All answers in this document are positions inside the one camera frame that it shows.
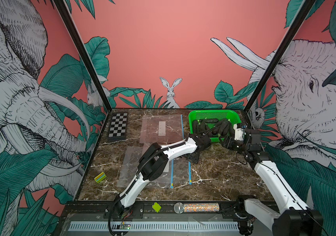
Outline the dark purple eggplant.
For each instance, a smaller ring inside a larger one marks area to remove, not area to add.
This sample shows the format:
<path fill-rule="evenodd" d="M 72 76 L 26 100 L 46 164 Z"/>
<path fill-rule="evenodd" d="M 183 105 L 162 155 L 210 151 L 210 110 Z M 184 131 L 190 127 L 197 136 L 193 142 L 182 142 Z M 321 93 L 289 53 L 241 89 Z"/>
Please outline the dark purple eggplant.
<path fill-rule="evenodd" d="M 231 122 L 228 119 L 222 119 L 215 124 L 212 134 L 220 136 L 227 135 L 230 126 Z"/>

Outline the clear zip-top bag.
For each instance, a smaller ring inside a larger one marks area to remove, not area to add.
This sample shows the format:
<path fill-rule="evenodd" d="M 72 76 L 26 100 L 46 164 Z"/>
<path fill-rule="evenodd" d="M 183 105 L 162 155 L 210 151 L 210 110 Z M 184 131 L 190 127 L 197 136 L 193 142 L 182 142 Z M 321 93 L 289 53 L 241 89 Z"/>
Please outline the clear zip-top bag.
<path fill-rule="evenodd" d="M 142 118 L 141 144 L 172 144 L 183 140 L 181 115 L 146 115 Z"/>
<path fill-rule="evenodd" d="M 126 188 L 132 181 L 139 165 L 139 159 L 148 149 L 149 145 L 150 143 L 146 143 L 143 147 L 127 147 L 117 181 L 117 187 Z M 167 165 L 162 175 L 153 182 L 150 182 L 145 188 L 169 188 L 172 178 L 171 170 L 171 165 Z"/>
<path fill-rule="evenodd" d="M 189 161 L 184 157 L 176 158 L 166 165 L 156 180 L 147 184 L 147 189 L 175 188 L 189 184 Z"/>

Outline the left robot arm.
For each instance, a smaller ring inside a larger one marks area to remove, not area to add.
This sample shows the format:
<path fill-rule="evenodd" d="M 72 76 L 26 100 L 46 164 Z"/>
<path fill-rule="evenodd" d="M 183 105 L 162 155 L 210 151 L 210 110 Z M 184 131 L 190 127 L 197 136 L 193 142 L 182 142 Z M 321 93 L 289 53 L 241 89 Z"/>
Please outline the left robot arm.
<path fill-rule="evenodd" d="M 153 143 L 140 158 L 130 184 L 115 198 L 116 207 L 130 208 L 147 184 L 158 179 L 172 160 L 184 157 L 192 163 L 198 163 L 200 153 L 210 146 L 211 139 L 208 136 L 196 134 L 189 134 L 186 139 L 169 145 Z"/>

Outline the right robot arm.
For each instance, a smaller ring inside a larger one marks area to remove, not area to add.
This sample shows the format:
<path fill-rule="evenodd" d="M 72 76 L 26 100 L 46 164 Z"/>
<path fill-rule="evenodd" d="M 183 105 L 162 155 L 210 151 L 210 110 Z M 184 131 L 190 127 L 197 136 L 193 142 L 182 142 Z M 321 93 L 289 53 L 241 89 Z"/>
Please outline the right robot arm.
<path fill-rule="evenodd" d="M 246 213 L 263 223 L 274 236 L 320 236 L 324 233 L 323 216 L 318 210 L 311 209 L 290 187 L 261 145 L 260 132 L 237 129 L 234 135 L 220 138 L 222 146 L 244 156 L 269 189 L 279 209 L 275 212 L 260 200 L 249 198 L 244 200 Z"/>

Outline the green plastic basket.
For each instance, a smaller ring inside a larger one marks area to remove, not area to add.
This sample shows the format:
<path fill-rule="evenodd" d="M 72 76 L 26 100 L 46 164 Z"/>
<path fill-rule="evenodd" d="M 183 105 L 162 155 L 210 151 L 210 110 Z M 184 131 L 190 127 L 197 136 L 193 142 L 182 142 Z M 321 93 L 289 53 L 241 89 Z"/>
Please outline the green plastic basket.
<path fill-rule="evenodd" d="M 195 110 L 189 113 L 190 132 L 206 134 L 212 143 L 223 141 L 226 136 L 234 136 L 242 127 L 239 115 L 232 110 Z"/>

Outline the sprinkle-filled cylinder tube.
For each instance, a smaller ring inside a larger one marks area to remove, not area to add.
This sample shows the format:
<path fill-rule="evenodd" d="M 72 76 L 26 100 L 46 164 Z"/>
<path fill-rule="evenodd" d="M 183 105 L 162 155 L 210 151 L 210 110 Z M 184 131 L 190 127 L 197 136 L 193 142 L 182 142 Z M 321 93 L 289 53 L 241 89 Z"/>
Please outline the sprinkle-filled cylinder tube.
<path fill-rule="evenodd" d="M 218 212 L 220 206 L 218 203 L 181 203 L 174 205 L 174 212 L 178 214 L 191 212 Z"/>

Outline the lime green sticky note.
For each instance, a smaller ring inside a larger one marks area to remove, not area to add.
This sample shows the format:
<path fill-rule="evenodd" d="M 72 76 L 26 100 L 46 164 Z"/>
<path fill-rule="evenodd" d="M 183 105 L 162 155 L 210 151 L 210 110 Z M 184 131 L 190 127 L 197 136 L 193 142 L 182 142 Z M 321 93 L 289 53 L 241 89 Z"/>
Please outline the lime green sticky note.
<path fill-rule="evenodd" d="M 159 213 L 159 212 L 161 211 L 161 209 L 162 209 L 162 207 L 161 207 L 157 202 L 155 202 L 155 203 L 152 205 L 152 208 L 154 209 L 154 211 L 155 211 L 156 213 Z"/>

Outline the black white checkerboard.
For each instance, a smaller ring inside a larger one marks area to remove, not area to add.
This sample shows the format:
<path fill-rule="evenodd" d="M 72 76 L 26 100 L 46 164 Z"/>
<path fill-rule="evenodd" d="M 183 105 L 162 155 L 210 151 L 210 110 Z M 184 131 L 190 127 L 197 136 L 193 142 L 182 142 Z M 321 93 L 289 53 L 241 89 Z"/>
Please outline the black white checkerboard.
<path fill-rule="evenodd" d="M 121 141 L 126 140 L 128 124 L 128 113 L 114 113 L 111 116 L 111 123 L 108 132 L 108 141 Z"/>

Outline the small green striped block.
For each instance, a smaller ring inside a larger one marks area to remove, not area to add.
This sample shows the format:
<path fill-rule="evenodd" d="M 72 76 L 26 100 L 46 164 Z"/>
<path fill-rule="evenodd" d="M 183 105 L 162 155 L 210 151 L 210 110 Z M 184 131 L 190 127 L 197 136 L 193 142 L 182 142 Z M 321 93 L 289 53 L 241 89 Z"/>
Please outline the small green striped block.
<path fill-rule="evenodd" d="M 98 176 L 96 176 L 96 177 L 94 178 L 94 180 L 95 180 L 96 183 L 100 183 L 100 182 L 102 182 L 103 180 L 105 180 L 106 178 L 107 178 L 107 175 L 106 175 L 104 172 L 102 172 L 102 173 L 100 173 Z"/>

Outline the white perforated rail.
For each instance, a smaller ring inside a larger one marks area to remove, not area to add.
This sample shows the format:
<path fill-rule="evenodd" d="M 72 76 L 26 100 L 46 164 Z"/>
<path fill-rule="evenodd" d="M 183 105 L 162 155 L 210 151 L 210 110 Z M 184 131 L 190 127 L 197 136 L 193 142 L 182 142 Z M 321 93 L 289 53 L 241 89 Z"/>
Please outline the white perforated rail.
<path fill-rule="evenodd" d="M 113 232 L 237 232 L 236 222 L 196 222 L 196 221 L 128 221 L 111 222 Z M 69 232 L 107 232 L 107 222 L 97 221 L 72 221 L 68 228 Z"/>

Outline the right black frame post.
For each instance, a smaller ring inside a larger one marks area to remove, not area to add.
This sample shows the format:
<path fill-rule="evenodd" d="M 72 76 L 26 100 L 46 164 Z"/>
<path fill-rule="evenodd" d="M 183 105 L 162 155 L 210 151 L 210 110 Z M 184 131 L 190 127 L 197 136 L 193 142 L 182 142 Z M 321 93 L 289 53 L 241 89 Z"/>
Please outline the right black frame post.
<path fill-rule="evenodd" d="M 247 105 L 244 108 L 244 111 L 249 111 L 252 107 L 254 102 L 257 100 L 258 95 L 262 91 L 263 87 L 269 80 L 269 78 L 272 76 L 274 69 L 278 65 L 280 59 L 285 54 L 286 50 L 288 49 L 291 41 L 293 40 L 294 36 L 300 29 L 302 23 L 305 21 L 305 18 L 307 17 L 308 13 L 310 12 L 311 8 L 315 4 L 316 0 L 305 0 L 301 3 L 291 25 L 288 28 L 287 33 L 285 34 L 285 37 L 283 38 L 281 44 L 279 45 L 275 55 L 273 56 L 270 64 L 266 68 L 262 78 L 260 79 L 257 87 L 255 88 L 251 98 L 249 99 Z"/>

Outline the black frame post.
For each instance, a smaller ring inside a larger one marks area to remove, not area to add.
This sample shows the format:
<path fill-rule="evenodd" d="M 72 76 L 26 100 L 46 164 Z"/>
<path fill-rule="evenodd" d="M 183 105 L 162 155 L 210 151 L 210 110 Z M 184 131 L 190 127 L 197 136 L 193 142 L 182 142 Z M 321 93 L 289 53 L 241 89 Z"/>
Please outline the black frame post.
<path fill-rule="evenodd" d="M 311 8 L 315 4 L 316 0 L 305 0 L 301 3 L 291 25 L 288 28 L 287 33 L 285 34 L 285 37 L 283 38 L 281 44 L 279 45 L 275 55 L 273 56 L 270 64 L 266 68 L 262 78 L 260 79 L 257 87 L 255 88 L 251 98 L 249 99 L 247 105 L 244 108 L 244 111 L 249 111 L 252 107 L 254 102 L 257 100 L 258 95 L 262 91 L 263 87 L 269 80 L 269 78 L 272 76 L 274 69 L 278 65 L 280 59 L 285 54 L 286 50 L 288 49 L 291 41 L 293 40 L 294 36 L 300 29 L 302 23 L 305 21 L 305 18 L 307 17 L 308 13 L 310 12 Z"/>
<path fill-rule="evenodd" d="M 103 104 L 105 105 L 105 108 L 107 110 L 107 112 L 111 112 L 112 111 L 112 107 L 106 97 L 106 94 L 104 93 L 103 90 L 103 86 L 99 81 L 99 78 L 97 76 L 96 70 L 93 66 L 93 63 L 89 57 L 89 54 L 87 53 L 86 47 L 80 37 L 80 34 L 74 24 L 74 21 L 71 17 L 71 14 L 67 8 L 66 2 L 65 1 L 61 1 L 61 0 L 54 0 L 53 1 L 61 18 L 62 21 L 64 22 L 71 39 L 73 40 L 73 43 L 75 44 L 76 49 L 79 52 L 79 56 L 82 59 L 82 62 L 84 63 L 84 67 L 86 68 L 86 70 L 88 71 L 92 82 L 94 82 L 95 87 L 97 88 L 97 91 L 99 92 L 99 95 L 101 97 L 101 100 L 103 102 Z"/>

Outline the left black frame post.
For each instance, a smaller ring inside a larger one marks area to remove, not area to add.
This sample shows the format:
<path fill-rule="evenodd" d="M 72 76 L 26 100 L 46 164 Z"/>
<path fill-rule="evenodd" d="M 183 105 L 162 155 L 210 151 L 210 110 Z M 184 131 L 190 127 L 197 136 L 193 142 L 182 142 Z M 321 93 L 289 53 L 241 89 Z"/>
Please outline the left black frame post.
<path fill-rule="evenodd" d="M 94 82 L 95 87 L 97 88 L 97 91 L 99 92 L 99 95 L 101 97 L 101 100 L 103 102 L 103 104 L 105 105 L 105 108 L 107 110 L 107 112 L 111 112 L 112 111 L 112 107 L 106 97 L 106 94 L 104 93 L 103 90 L 103 86 L 99 81 L 99 78 L 97 76 L 96 70 L 93 66 L 93 63 L 89 57 L 89 54 L 87 53 L 86 47 L 80 37 L 80 34 L 74 24 L 74 21 L 71 17 L 71 14 L 67 8 L 66 2 L 65 1 L 61 1 L 61 0 L 54 0 L 53 1 L 61 18 L 62 21 L 64 22 L 71 39 L 73 40 L 73 43 L 75 44 L 76 49 L 79 52 L 79 56 L 82 59 L 82 62 L 84 63 L 84 67 L 86 68 L 86 70 L 88 71 L 92 82 Z"/>

